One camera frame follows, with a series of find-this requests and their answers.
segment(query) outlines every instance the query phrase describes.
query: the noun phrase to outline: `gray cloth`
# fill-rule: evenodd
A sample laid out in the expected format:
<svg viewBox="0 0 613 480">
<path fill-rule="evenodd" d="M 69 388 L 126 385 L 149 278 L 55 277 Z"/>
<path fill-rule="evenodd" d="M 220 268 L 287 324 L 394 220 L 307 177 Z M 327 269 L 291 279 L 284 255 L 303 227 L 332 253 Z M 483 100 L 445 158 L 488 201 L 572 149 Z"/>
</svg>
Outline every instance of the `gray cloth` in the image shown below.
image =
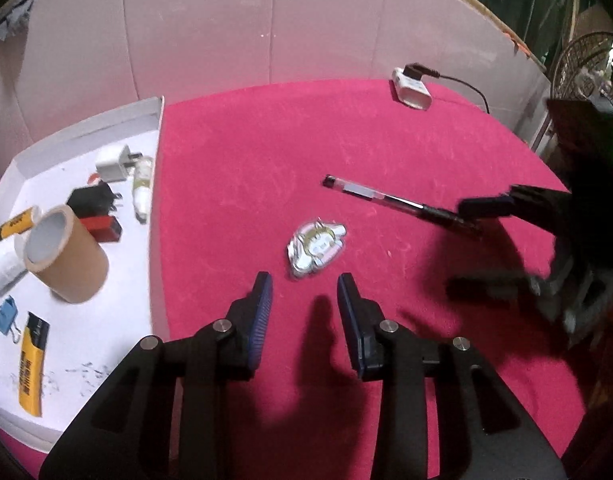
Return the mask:
<svg viewBox="0 0 613 480">
<path fill-rule="evenodd" d="M 29 26 L 33 1 L 35 0 L 15 0 L 8 12 L 4 8 L 0 9 L 0 41 L 4 41 L 7 36 L 15 36 L 26 30 Z"/>
</svg>

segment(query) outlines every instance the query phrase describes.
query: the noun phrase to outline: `pink tablecloth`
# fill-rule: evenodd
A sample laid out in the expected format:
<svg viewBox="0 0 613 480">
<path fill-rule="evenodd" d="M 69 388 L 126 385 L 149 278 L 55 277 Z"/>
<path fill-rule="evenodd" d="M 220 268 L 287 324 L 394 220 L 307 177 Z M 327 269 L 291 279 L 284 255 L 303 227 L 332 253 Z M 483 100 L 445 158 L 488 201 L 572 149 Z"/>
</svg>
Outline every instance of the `pink tablecloth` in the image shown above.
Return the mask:
<svg viewBox="0 0 613 480">
<path fill-rule="evenodd" d="M 536 317 L 451 303 L 443 290 L 449 275 L 469 269 L 546 272 L 550 235 L 504 219 L 506 242 L 475 242 L 321 186 L 331 173 L 446 208 L 514 183 L 562 187 L 495 119 L 441 86 L 431 92 L 427 112 L 394 102 L 382 80 L 251 88 L 166 109 L 158 178 L 171 336 L 223 316 L 258 270 L 274 279 L 262 365 L 253 381 L 229 388 L 235 479 L 369 478 L 380 384 L 352 373 L 335 299 L 341 272 L 417 333 L 471 339 L 558 453 L 575 432 L 576 380 L 549 354 Z M 318 217 L 347 226 L 346 248 L 317 276 L 292 280 L 286 244 Z"/>
</svg>

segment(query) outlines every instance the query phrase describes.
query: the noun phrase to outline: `white bottle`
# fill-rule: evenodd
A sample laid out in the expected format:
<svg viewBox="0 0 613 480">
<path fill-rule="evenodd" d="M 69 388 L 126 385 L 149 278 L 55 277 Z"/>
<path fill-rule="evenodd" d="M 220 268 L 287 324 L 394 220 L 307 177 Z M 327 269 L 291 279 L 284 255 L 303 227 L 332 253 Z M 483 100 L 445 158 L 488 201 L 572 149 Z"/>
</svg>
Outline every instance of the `white bottle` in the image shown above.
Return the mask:
<svg viewBox="0 0 613 480">
<path fill-rule="evenodd" d="M 148 220 L 151 211 L 151 181 L 153 176 L 153 158 L 141 156 L 136 160 L 133 173 L 133 209 L 142 223 Z"/>
</svg>

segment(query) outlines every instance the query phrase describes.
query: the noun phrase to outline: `brown tape roll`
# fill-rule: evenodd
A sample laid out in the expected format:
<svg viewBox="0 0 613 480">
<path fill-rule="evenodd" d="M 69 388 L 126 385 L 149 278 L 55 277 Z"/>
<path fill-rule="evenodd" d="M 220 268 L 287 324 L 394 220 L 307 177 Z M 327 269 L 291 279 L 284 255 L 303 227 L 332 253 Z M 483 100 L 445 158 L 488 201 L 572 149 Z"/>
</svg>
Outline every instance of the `brown tape roll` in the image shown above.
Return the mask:
<svg viewBox="0 0 613 480">
<path fill-rule="evenodd" d="M 67 205 L 47 211 L 30 230 L 24 264 L 69 303 L 91 299 L 109 271 L 106 253 Z"/>
</svg>

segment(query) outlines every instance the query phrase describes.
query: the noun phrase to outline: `white power adapter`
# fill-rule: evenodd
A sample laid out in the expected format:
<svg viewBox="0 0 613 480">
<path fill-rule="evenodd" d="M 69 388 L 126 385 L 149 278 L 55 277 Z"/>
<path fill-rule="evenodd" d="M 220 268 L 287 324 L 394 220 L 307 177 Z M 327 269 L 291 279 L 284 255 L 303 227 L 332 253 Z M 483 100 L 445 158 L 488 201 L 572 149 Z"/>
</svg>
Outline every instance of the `white power adapter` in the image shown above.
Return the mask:
<svg viewBox="0 0 613 480">
<path fill-rule="evenodd" d="M 433 99 L 421 80 L 406 76 L 401 68 L 394 69 L 391 80 L 401 103 L 416 110 L 427 110 L 431 106 Z"/>
<path fill-rule="evenodd" d="M 130 151 L 126 144 L 104 146 L 95 157 L 96 170 L 104 182 L 126 180 L 130 163 Z"/>
</svg>

